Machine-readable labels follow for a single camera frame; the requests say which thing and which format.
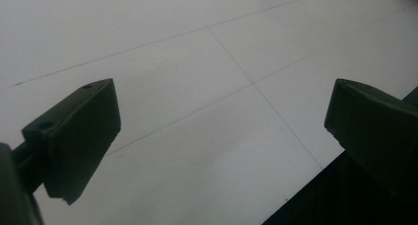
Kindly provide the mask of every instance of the tile grout line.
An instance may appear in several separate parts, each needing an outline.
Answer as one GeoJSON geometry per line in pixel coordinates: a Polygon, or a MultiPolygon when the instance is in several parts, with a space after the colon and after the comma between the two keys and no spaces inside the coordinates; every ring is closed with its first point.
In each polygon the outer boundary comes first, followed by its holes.
{"type": "Polygon", "coordinates": [[[374,22],[371,22],[371,23],[369,23],[368,25],[364,26],[363,28],[361,28],[361,29],[359,29],[359,30],[355,30],[355,31],[353,31],[352,33],[350,33],[350,34],[348,34],[348,35],[345,35],[344,37],[342,37],[342,38],[340,38],[340,39],[338,39],[338,40],[336,40],[336,41],[332,41],[332,42],[330,42],[330,43],[326,44],[324,47],[322,47],[322,48],[320,48],[320,49],[318,49],[318,50],[316,50],[316,51],[314,51],[314,52],[312,52],[312,53],[310,53],[310,54],[307,54],[307,55],[303,56],[302,58],[300,58],[300,59],[298,59],[298,60],[296,60],[296,61],[294,61],[294,62],[292,62],[292,63],[290,63],[290,64],[288,64],[288,65],[286,65],[285,67],[283,67],[283,68],[281,68],[281,69],[278,69],[278,70],[275,70],[274,72],[272,72],[272,73],[270,73],[270,74],[268,74],[268,75],[266,75],[266,76],[264,76],[264,77],[262,77],[262,78],[260,78],[260,79],[258,79],[258,80],[255,80],[255,81],[254,81],[254,84],[256,84],[256,83],[258,83],[258,82],[260,82],[260,81],[262,81],[262,80],[264,80],[264,79],[266,79],[266,78],[270,77],[271,75],[274,75],[274,74],[276,74],[276,73],[278,73],[278,72],[280,72],[280,71],[282,71],[282,70],[285,70],[285,69],[287,69],[287,68],[291,67],[292,65],[294,65],[294,64],[296,64],[296,63],[298,63],[298,62],[300,62],[300,61],[302,61],[302,60],[304,60],[304,59],[306,59],[306,58],[309,58],[309,57],[311,57],[311,56],[313,56],[313,55],[315,55],[315,54],[317,54],[317,53],[319,53],[319,52],[321,52],[321,51],[323,51],[323,50],[325,50],[325,49],[329,48],[329,47],[330,47],[330,46],[332,46],[333,44],[336,44],[336,43],[339,43],[339,42],[341,42],[341,41],[345,40],[346,38],[348,38],[349,36],[351,36],[351,35],[353,35],[353,34],[355,34],[355,33],[361,32],[361,31],[363,31],[363,30],[366,30],[366,29],[368,29],[368,28],[372,27],[373,25],[376,25],[376,24],[378,24],[378,23],[380,23],[380,22],[383,22],[384,20],[389,19],[390,17],[392,17],[392,16],[394,16],[394,15],[396,15],[396,14],[398,14],[398,13],[400,13],[400,12],[402,12],[402,11],[406,10],[406,9],[409,9],[409,8],[411,8],[411,7],[412,7],[412,6],[414,6],[414,5],[416,5],[416,3],[411,4],[411,5],[407,6],[407,7],[404,7],[404,8],[402,8],[401,10],[396,11],[396,12],[394,12],[394,13],[392,13],[392,14],[390,14],[390,15],[386,16],[386,17],[383,17],[383,18],[378,19],[378,20],[376,20],[376,21],[374,21],[374,22]]]}
{"type": "Polygon", "coordinates": [[[261,92],[261,90],[258,89],[258,86],[254,84],[257,91],[260,93],[260,95],[264,98],[264,100],[268,103],[268,105],[274,110],[274,112],[280,117],[280,119],[283,120],[283,122],[286,124],[286,126],[290,129],[292,134],[298,139],[298,141],[302,144],[302,146],[305,148],[305,150],[308,152],[308,154],[313,158],[313,160],[316,162],[316,164],[319,166],[321,170],[323,170],[323,166],[319,163],[319,161],[314,157],[313,153],[308,149],[308,147],[302,142],[302,140],[296,135],[295,131],[290,127],[290,125],[286,122],[286,120],[280,115],[280,113],[273,107],[273,105],[268,101],[267,97],[261,92]]]}
{"type": "Polygon", "coordinates": [[[276,109],[273,107],[273,105],[268,101],[267,97],[258,89],[258,86],[255,85],[255,83],[249,78],[249,76],[246,74],[246,72],[243,70],[241,65],[236,61],[236,59],[230,54],[230,52],[224,47],[224,45],[218,40],[218,38],[212,33],[212,31],[208,28],[210,33],[215,37],[215,39],[219,42],[219,44],[225,49],[225,51],[230,55],[230,57],[236,62],[236,64],[240,67],[241,71],[245,74],[245,76],[249,79],[251,82],[251,85],[255,87],[255,89],[258,91],[258,93],[263,97],[263,99],[268,103],[268,105],[274,110],[274,112],[279,116],[279,118],[285,123],[285,125],[290,129],[292,134],[298,139],[298,141],[302,144],[302,146],[305,148],[305,150],[308,152],[308,154],[313,158],[313,160],[316,162],[316,164],[319,166],[321,170],[323,170],[322,165],[317,161],[317,159],[314,157],[314,155],[311,153],[311,151],[308,149],[308,147],[302,142],[302,140],[296,135],[295,131],[290,127],[290,125],[286,122],[286,120],[280,115],[279,112],[276,111],[276,109]]]}
{"type": "Polygon", "coordinates": [[[200,112],[200,111],[202,111],[202,110],[204,110],[204,109],[206,109],[206,108],[208,108],[208,107],[210,107],[210,106],[212,106],[212,105],[215,105],[215,104],[217,104],[217,103],[221,102],[222,100],[224,100],[224,99],[228,98],[229,96],[234,95],[234,94],[236,94],[237,92],[239,92],[239,91],[241,91],[241,90],[243,90],[243,89],[245,89],[245,88],[247,88],[247,87],[249,87],[249,86],[251,86],[251,85],[252,85],[252,84],[246,84],[246,85],[244,85],[243,87],[240,87],[239,89],[235,90],[234,92],[232,92],[232,93],[230,93],[230,94],[227,94],[226,96],[221,97],[220,99],[218,99],[218,100],[216,100],[216,101],[214,101],[214,102],[212,102],[212,103],[210,103],[210,104],[207,104],[207,105],[205,105],[205,106],[203,106],[203,107],[201,107],[201,108],[199,108],[199,109],[197,109],[197,110],[195,110],[195,111],[193,111],[193,112],[191,112],[191,113],[189,113],[189,114],[186,114],[186,115],[184,115],[184,116],[181,116],[180,118],[178,118],[178,119],[176,119],[176,120],[174,120],[174,121],[172,121],[172,122],[170,122],[170,123],[168,123],[168,124],[166,124],[166,125],[164,125],[164,126],[162,126],[162,127],[158,128],[158,129],[156,129],[156,130],[154,130],[154,131],[152,131],[152,132],[150,132],[150,133],[148,133],[148,134],[146,134],[146,135],[144,135],[144,136],[142,136],[142,137],[140,137],[140,138],[138,138],[138,139],[135,139],[135,140],[133,140],[132,142],[127,143],[127,144],[125,144],[125,145],[121,146],[120,148],[114,149],[113,151],[111,151],[111,152],[107,153],[107,154],[106,154],[106,155],[104,155],[104,156],[105,156],[105,157],[110,156],[111,154],[114,154],[115,152],[120,151],[120,150],[122,150],[122,149],[124,149],[124,148],[126,148],[126,147],[130,146],[131,144],[136,143],[136,142],[140,141],[141,139],[146,138],[146,137],[148,137],[148,136],[150,136],[150,135],[152,135],[152,134],[156,133],[157,131],[160,131],[161,129],[164,129],[164,128],[166,128],[166,127],[168,127],[168,126],[170,126],[170,125],[172,125],[172,124],[174,124],[174,123],[176,123],[176,122],[178,122],[178,121],[180,121],[180,120],[182,120],[182,119],[184,119],[184,118],[186,118],[186,117],[189,117],[189,116],[191,116],[191,115],[193,115],[193,114],[195,114],[195,113],[198,113],[198,112],[200,112]]]}
{"type": "Polygon", "coordinates": [[[239,17],[236,17],[236,18],[232,18],[232,19],[227,20],[227,21],[222,21],[222,22],[219,22],[219,23],[216,23],[216,24],[213,24],[213,25],[209,25],[209,26],[206,26],[206,27],[203,27],[203,28],[198,28],[196,30],[181,33],[181,34],[178,34],[178,35],[175,35],[175,36],[172,36],[172,37],[166,37],[166,38],[162,38],[162,39],[159,39],[159,40],[156,40],[156,41],[152,41],[152,42],[149,42],[149,43],[138,45],[138,46],[135,46],[135,47],[132,47],[132,48],[128,48],[128,49],[119,51],[119,52],[114,53],[114,54],[109,54],[109,55],[106,55],[106,56],[103,56],[103,57],[100,57],[100,58],[97,58],[97,59],[94,59],[94,60],[89,60],[89,61],[83,62],[81,64],[73,65],[73,66],[70,66],[70,67],[67,67],[67,68],[64,68],[64,69],[61,69],[61,70],[57,70],[57,71],[50,72],[50,73],[47,73],[47,74],[44,74],[44,75],[41,75],[41,76],[33,77],[31,79],[27,79],[27,80],[24,80],[20,83],[14,84],[13,86],[23,85],[23,84],[26,84],[26,83],[31,82],[33,80],[37,80],[37,79],[44,78],[44,77],[47,77],[47,76],[50,76],[50,75],[54,75],[54,74],[57,74],[57,73],[60,73],[60,72],[66,71],[66,70],[81,67],[81,66],[86,65],[86,64],[90,64],[90,63],[93,63],[93,62],[96,62],[96,61],[107,59],[107,58],[110,58],[110,57],[113,57],[113,56],[116,56],[116,55],[119,55],[119,54],[122,54],[122,53],[126,53],[126,52],[129,52],[129,51],[132,51],[132,50],[135,50],[135,49],[139,49],[139,48],[142,48],[142,47],[145,47],[145,46],[148,46],[148,45],[156,44],[156,43],[168,40],[168,39],[178,38],[178,37],[185,36],[185,35],[188,35],[188,34],[191,34],[191,33],[194,33],[194,32],[209,29],[209,28],[214,27],[214,26],[218,26],[218,25],[221,25],[221,24],[224,24],[224,23],[228,23],[230,21],[234,21],[234,20],[238,20],[238,19],[245,18],[245,17],[248,17],[248,16],[252,16],[252,15],[262,13],[264,11],[272,10],[272,9],[275,9],[275,8],[278,8],[278,7],[281,7],[281,6],[289,5],[291,3],[298,2],[298,1],[301,1],[301,0],[293,0],[293,1],[285,2],[283,4],[275,5],[275,6],[266,8],[266,9],[262,9],[262,10],[250,13],[250,14],[246,14],[246,15],[242,15],[242,16],[239,16],[239,17]]]}
{"type": "Polygon", "coordinates": [[[231,53],[227,50],[227,48],[222,44],[222,42],[218,39],[218,37],[216,37],[216,35],[212,32],[212,30],[210,28],[208,28],[208,31],[212,34],[212,36],[215,38],[215,40],[219,43],[219,45],[222,46],[222,48],[224,48],[224,50],[228,53],[228,55],[230,56],[230,58],[236,63],[236,65],[240,68],[240,70],[242,71],[242,73],[246,76],[246,78],[249,80],[249,82],[251,82],[251,84],[254,84],[254,82],[251,80],[251,78],[249,78],[249,75],[246,74],[246,72],[243,70],[243,67],[237,62],[237,60],[231,55],[231,53]]]}

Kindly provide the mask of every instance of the white surface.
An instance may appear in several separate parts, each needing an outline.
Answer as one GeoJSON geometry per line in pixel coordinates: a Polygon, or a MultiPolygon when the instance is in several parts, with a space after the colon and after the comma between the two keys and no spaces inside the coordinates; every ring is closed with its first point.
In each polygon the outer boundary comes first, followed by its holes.
{"type": "Polygon", "coordinates": [[[122,131],[75,204],[35,193],[47,225],[261,224],[341,152],[336,78],[418,85],[416,3],[0,0],[0,140],[113,78],[122,131]]]}

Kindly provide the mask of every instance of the floor seam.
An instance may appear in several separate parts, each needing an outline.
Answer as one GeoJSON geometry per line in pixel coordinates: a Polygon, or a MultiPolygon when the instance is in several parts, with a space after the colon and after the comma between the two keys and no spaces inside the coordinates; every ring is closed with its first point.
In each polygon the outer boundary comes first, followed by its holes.
{"type": "Polygon", "coordinates": [[[279,118],[286,124],[286,126],[289,128],[289,130],[292,132],[292,134],[298,139],[298,141],[302,144],[302,146],[305,148],[305,150],[308,152],[308,154],[313,158],[313,160],[316,162],[316,164],[319,166],[321,170],[323,170],[323,166],[319,163],[319,161],[314,157],[314,154],[308,149],[308,147],[302,142],[302,140],[298,137],[298,135],[295,133],[295,131],[290,127],[290,125],[286,122],[286,120],[280,115],[280,113],[273,107],[273,105],[268,101],[267,97],[258,89],[258,86],[254,84],[257,91],[260,93],[260,95],[263,97],[263,99],[268,103],[268,105],[274,110],[274,112],[279,116],[279,118]]]}
{"type": "Polygon", "coordinates": [[[218,25],[221,25],[221,24],[224,24],[224,23],[228,23],[230,21],[234,21],[234,20],[241,19],[241,18],[244,18],[244,17],[252,16],[252,15],[255,15],[255,14],[258,14],[258,13],[262,13],[264,11],[276,9],[278,7],[285,6],[285,5],[289,5],[291,3],[298,2],[298,1],[301,1],[301,0],[292,0],[292,1],[289,1],[289,2],[286,2],[286,3],[283,3],[283,4],[275,5],[275,6],[266,8],[266,9],[262,9],[262,10],[259,10],[259,11],[253,12],[253,13],[250,13],[250,14],[246,14],[246,15],[243,15],[243,16],[235,17],[235,18],[232,18],[232,19],[227,20],[227,21],[222,21],[222,22],[219,22],[219,23],[216,23],[216,24],[212,24],[212,25],[203,27],[203,28],[199,28],[199,29],[196,29],[196,30],[192,30],[192,31],[188,31],[188,32],[185,32],[185,33],[181,33],[181,34],[178,34],[178,35],[175,35],[175,36],[172,36],[172,37],[166,37],[166,38],[162,38],[162,39],[159,39],[159,40],[156,40],[156,41],[152,41],[152,42],[149,42],[149,43],[145,43],[145,44],[142,44],[142,45],[138,45],[138,46],[135,46],[135,47],[132,47],[132,48],[128,48],[128,49],[119,51],[119,52],[114,53],[114,54],[109,54],[109,55],[106,55],[106,56],[103,56],[103,57],[100,57],[100,58],[97,58],[97,59],[94,59],[94,60],[90,60],[90,61],[83,62],[81,64],[73,65],[73,66],[70,66],[70,67],[67,67],[67,68],[64,68],[64,69],[61,69],[61,70],[57,70],[57,71],[53,71],[53,72],[50,72],[50,73],[47,73],[47,74],[44,74],[44,75],[41,75],[41,76],[33,77],[31,79],[28,79],[28,80],[22,81],[20,83],[14,84],[13,86],[23,85],[23,84],[26,84],[28,82],[31,82],[31,81],[34,81],[34,80],[37,80],[37,79],[41,79],[41,78],[44,78],[44,77],[47,77],[47,76],[50,76],[50,75],[54,75],[54,74],[57,74],[57,73],[60,73],[60,72],[66,71],[66,70],[78,68],[78,67],[81,67],[83,65],[87,65],[87,64],[90,64],[90,63],[93,63],[93,62],[96,62],[96,61],[100,61],[100,60],[103,60],[103,59],[107,59],[107,58],[110,58],[110,57],[113,57],[113,56],[116,56],[116,55],[119,55],[119,54],[123,54],[123,53],[129,52],[129,51],[132,51],[132,50],[135,50],[135,49],[139,49],[139,48],[142,48],[142,47],[145,47],[145,46],[148,46],[148,45],[156,44],[156,43],[159,43],[159,42],[168,40],[168,39],[186,36],[186,35],[191,34],[191,33],[194,33],[194,32],[198,32],[198,31],[201,31],[201,30],[205,30],[205,29],[208,29],[208,28],[211,28],[211,27],[214,27],[214,26],[218,26],[218,25]]]}
{"type": "Polygon", "coordinates": [[[236,64],[240,67],[241,71],[245,74],[245,76],[251,81],[251,84],[255,87],[255,89],[259,92],[259,94],[262,96],[262,98],[268,103],[268,105],[274,110],[274,112],[279,116],[279,118],[286,124],[286,126],[289,128],[289,130],[292,132],[292,134],[298,139],[298,141],[302,144],[302,146],[305,148],[305,150],[309,153],[309,155],[313,158],[313,160],[316,162],[316,164],[319,166],[319,168],[322,170],[322,165],[317,161],[317,159],[314,157],[314,155],[311,153],[311,151],[307,148],[307,146],[302,142],[302,140],[296,135],[295,131],[290,127],[290,125],[285,121],[285,119],[280,115],[279,112],[276,111],[276,109],[273,107],[273,105],[268,101],[267,97],[258,89],[258,87],[255,85],[255,83],[249,78],[249,76],[246,74],[246,72],[243,70],[241,65],[236,61],[236,59],[230,54],[230,52],[224,47],[224,45],[221,43],[220,40],[216,37],[215,34],[208,28],[210,33],[215,37],[215,39],[219,42],[219,44],[225,49],[225,51],[230,55],[230,57],[236,62],[236,64]]]}
{"type": "Polygon", "coordinates": [[[270,74],[268,74],[268,75],[266,75],[266,76],[264,76],[264,77],[262,77],[262,78],[260,78],[260,79],[258,79],[258,80],[253,81],[253,83],[254,83],[254,84],[256,84],[256,83],[258,83],[258,82],[260,82],[260,81],[262,81],[262,80],[264,80],[264,79],[266,79],[266,78],[270,77],[271,75],[277,74],[278,72],[280,72],[280,71],[282,71],[282,70],[285,70],[285,69],[287,69],[287,68],[291,67],[292,65],[294,65],[294,64],[296,64],[296,63],[298,63],[298,62],[300,62],[300,61],[302,61],[302,60],[304,60],[304,59],[306,59],[306,58],[309,58],[309,57],[311,57],[311,56],[314,56],[315,54],[317,54],[317,53],[319,53],[319,52],[321,52],[321,51],[323,51],[323,50],[325,50],[325,49],[329,48],[330,46],[332,46],[332,45],[334,45],[334,44],[337,44],[337,43],[339,43],[339,42],[341,42],[341,41],[345,40],[346,38],[348,38],[348,37],[350,37],[350,36],[354,35],[355,33],[359,33],[359,32],[361,32],[361,31],[364,31],[364,30],[366,30],[366,29],[369,29],[369,28],[370,28],[370,27],[372,27],[373,25],[376,25],[376,24],[378,24],[378,23],[380,23],[380,22],[383,22],[384,20],[389,19],[390,17],[392,17],[392,16],[394,16],[394,15],[396,15],[396,14],[398,14],[398,13],[402,12],[402,11],[404,11],[404,10],[406,10],[406,9],[408,9],[408,8],[411,8],[413,5],[416,5],[416,4],[414,3],[414,4],[411,4],[411,5],[407,6],[407,7],[404,7],[404,8],[402,8],[401,10],[399,10],[399,11],[397,11],[397,12],[394,12],[394,13],[392,13],[392,14],[390,14],[390,15],[386,16],[386,17],[382,17],[381,19],[378,19],[378,20],[375,20],[375,21],[373,21],[373,22],[370,22],[368,25],[364,26],[363,28],[361,28],[361,29],[359,29],[359,30],[355,30],[355,31],[353,31],[353,32],[351,32],[351,33],[349,33],[349,34],[347,34],[347,35],[343,36],[342,38],[340,38],[340,39],[338,39],[338,40],[336,40],[336,41],[331,41],[330,43],[326,44],[324,47],[322,47],[322,48],[320,48],[320,49],[318,49],[318,50],[316,50],[316,51],[314,51],[314,52],[312,52],[312,53],[310,53],[310,54],[307,54],[307,55],[303,56],[302,58],[300,58],[300,59],[298,59],[298,60],[296,60],[296,61],[294,61],[294,62],[292,62],[292,63],[290,63],[290,64],[287,64],[287,65],[286,65],[286,66],[284,66],[283,68],[280,68],[280,69],[278,69],[278,70],[275,70],[274,72],[271,72],[270,74]]]}
{"type": "Polygon", "coordinates": [[[180,120],[182,120],[182,119],[184,119],[184,118],[187,118],[187,117],[189,117],[189,116],[191,116],[191,115],[193,115],[193,114],[195,114],[195,113],[198,113],[198,112],[200,112],[200,111],[202,111],[202,110],[204,110],[204,109],[206,109],[206,108],[209,108],[210,106],[215,105],[215,104],[217,104],[217,103],[219,103],[219,102],[223,101],[224,99],[227,99],[229,96],[231,96],[231,95],[233,95],[233,94],[236,94],[237,92],[239,92],[239,91],[241,91],[241,90],[243,90],[243,89],[245,89],[245,88],[248,88],[249,86],[252,86],[252,85],[253,85],[252,83],[250,83],[250,84],[246,84],[246,85],[244,85],[243,87],[240,87],[239,89],[235,90],[234,92],[232,92],[232,93],[230,93],[230,94],[227,94],[226,96],[224,96],[224,97],[222,97],[222,98],[220,98],[220,99],[218,99],[218,100],[215,100],[214,102],[212,102],[212,103],[210,103],[210,104],[208,104],[208,105],[205,105],[205,106],[203,106],[203,107],[201,107],[201,108],[199,108],[199,109],[197,109],[197,110],[195,110],[195,111],[193,111],[193,112],[191,112],[191,113],[189,113],[189,114],[186,114],[186,115],[184,115],[184,116],[182,116],[182,117],[180,117],[180,118],[178,118],[178,119],[176,119],[176,120],[174,120],[174,121],[172,121],[172,122],[170,122],[170,123],[168,123],[168,124],[166,124],[166,125],[164,125],[164,126],[162,126],[162,127],[158,128],[158,129],[156,129],[156,130],[154,130],[154,131],[152,131],[152,132],[150,132],[150,133],[148,133],[148,134],[146,134],[146,135],[144,135],[144,136],[142,136],[142,137],[140,137],[140,138],[138,138],[138,139],[133,140],[133,141],[132,141],[132,142],[130,142],[130,143],[127,143],[127,144],[125,144],[125,145],[123,145],[123,146],[121,146],[121,147],[119,147],[119,148],[117,148],[117,149],[114,149],[113,151],[111,151],[111,152],[107,153],[107,154],[105,155],[105,157],[110,156],[111,154],[114,154],[115,152],[120,151],[120,150],[122,150],[122,149],[124,149],[124,148],[126,148],[126,147],[129,147],[130,145],[132,145],[132,144],[134,144],[134,143],[136,143],[136,142],[138,142],[138,141],[142,140],[143,138],[146,138],[146,137],[148,137],[148,136],[150,136],[150,135],[152,135],[152,134],[154,134],[154,133],[156,133],[156,132],[160,131],[161,129],[164,129],[164,128],[166,128],[166,127],[168,127],[168,126],[172,125],[172,124],[175,124],[176,122],[179,122],[180,120]]]}
{"type": "Polygon", "coordinates": [[[222,42],[216,37],[216,35],[212,32],[210,28],[208,28],[209,32],[212,34],[212,36],[218,41],[219,45],[224,48],[224,50],[228,53],[228,55],[231,57],[231,59],[236,63],[236,65],[241,69],[242,73],[246,76],[246,78],[253,84],[254,82],[249,78],[249,75],[243,70],[243,67],[238,63],[238,61],[231,55],[231,53],[227,50],[227,48],[222,44],[222,42]]]}

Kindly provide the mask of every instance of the white floor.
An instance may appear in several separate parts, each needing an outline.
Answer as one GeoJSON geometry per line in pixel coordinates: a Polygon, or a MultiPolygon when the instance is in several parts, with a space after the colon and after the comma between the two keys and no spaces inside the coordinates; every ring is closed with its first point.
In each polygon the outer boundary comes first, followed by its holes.
{"type": "Polygon", "coordinates": [[[0,0],[0,140],[113,78],[122,131],[48,224],[261,224],[342,152],[336,78],[418,85],[418,0],[0,0]]]}

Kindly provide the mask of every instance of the screw hole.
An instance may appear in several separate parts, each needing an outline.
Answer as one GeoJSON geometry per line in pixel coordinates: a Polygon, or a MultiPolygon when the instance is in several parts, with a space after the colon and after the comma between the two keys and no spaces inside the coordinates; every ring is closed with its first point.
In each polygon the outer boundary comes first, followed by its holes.
{"type": "Polygon", "coordinates": [[[44,123],[39,124],[37,127],[39,129],[48,129],[51,126],[52,126],[52,123],[51,122],[44,122],[44,123]]]}

